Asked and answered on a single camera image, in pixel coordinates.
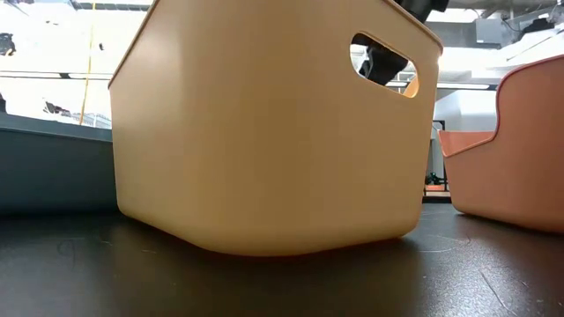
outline orange plastic bin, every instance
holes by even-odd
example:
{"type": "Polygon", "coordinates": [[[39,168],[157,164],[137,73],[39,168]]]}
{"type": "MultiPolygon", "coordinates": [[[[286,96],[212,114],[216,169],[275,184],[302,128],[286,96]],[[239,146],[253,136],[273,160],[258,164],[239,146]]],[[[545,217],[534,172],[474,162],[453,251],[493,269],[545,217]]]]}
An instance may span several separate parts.
{"type": "Polygon", "coordinates": [[[110,83],[120,209],[229,254],[401,236],[441,51],[391,1],[157,1],[110,83]],[[414,62],[405,95],[354,71],[356,33],[414,62]]]}
{"type": "Polygon", "coordinates": [[[564,233],[564,55],[509,73],[492,132],[440,131],[450,193],[465,213],[564,233]]]}

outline bin rim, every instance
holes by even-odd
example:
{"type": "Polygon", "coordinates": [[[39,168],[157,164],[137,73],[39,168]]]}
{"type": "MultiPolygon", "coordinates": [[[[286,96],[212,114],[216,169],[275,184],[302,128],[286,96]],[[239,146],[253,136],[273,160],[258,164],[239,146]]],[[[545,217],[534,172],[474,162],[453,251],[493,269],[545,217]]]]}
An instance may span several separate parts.
{"type": "MultiPolygon", "coordinates": [[[[410,20],[416,27],[418,27],[421,31],[426,33],[431,38],[431,40],[435,41],[437,46],[439,47],[440,55],[442,55],[443,45],[442,45],[441,39],[435,33],[433,33],[428,27],[426,27],[423,23],[421,23],[419,20],[417,20],[415,17],[413,17],[408,11],[404,10],[404,8],[402,8],[401,5],[396,4],[393,0],[371,0],[371,1],[384,1],[385,3],[388,3],[389,6],[394,8],[401,15],[403,15],[404,18],[407,18],[408,20],[410,20]]],[[[133,41],[131,42],[127,51],[125,51],[125,54],[123,55],[122,60],[117,65],[117,68],[114,71],[114,75],[109,80],[108,89],[111,88],[112,84],[114,83],[114,79],[117,77],[120,70],[122,70],[122,67],[125,64],[125,61],[127,61],[127,58],[131,54],[131,51],[133,50],[133,48],[137,44],[137,41],[139,40],[141,33],[144,31],[145,27],[147,26],[147,23],[149,22],[149,19],[151,18],[152,14],[154,13],[155,9],[157,8],[157,5],[159,4],[159,2],[160,2],[160,0],[153,0],[153,3],[151,4],[151,7],[149,7],[149,11],[145,15],[143,22],[141,22],[141,26],[138,28],[138,30],[135,34],[135,37],[133,38],[133,41]]]]}

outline floor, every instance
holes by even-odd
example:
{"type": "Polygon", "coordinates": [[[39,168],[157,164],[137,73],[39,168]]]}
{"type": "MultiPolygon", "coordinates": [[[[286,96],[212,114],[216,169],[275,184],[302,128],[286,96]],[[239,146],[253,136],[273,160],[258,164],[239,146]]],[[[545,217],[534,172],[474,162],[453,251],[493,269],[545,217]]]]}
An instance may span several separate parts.
{"type": "Polygon", "coordinates": [[[400,240],[214,254],[118,214],[3,217],[0,315],[564,316],[564,237],[425,205],[400,240]]]}

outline dark countertop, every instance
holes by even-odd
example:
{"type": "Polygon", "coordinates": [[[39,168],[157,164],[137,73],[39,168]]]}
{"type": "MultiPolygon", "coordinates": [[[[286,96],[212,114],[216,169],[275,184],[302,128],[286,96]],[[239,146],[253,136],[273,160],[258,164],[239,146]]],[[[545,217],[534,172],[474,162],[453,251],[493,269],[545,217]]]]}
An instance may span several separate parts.
{"type": "Polygon", "coordinates": [[[3,217],[0,315],[564,316],[564,237],[426,205],[401,240],[278,259],[118,214],[3,217]]]}

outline yellow cable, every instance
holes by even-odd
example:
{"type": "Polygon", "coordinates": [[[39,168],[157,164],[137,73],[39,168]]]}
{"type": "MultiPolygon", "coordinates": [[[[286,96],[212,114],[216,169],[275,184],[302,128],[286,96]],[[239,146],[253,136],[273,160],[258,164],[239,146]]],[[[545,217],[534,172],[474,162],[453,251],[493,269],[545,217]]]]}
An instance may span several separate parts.
{"type": "MultiPolygon", "coordinates": [[[[96,12],[96,3],[93,3],[92,13],[96,12]]],[[[85,119],[85,108],[86,108],[86,97],[88,96],[88,83],[90,82],[90,72],[92,71],[92,47],[94,43],[94,22],[90,27],[90,50],[88,52],[88,71],[86,72],[86,83],[85,83],[85,98],[82,100],[82,109],[80,109],[80,120],[78,125],[82,125],[85,119]]]]}

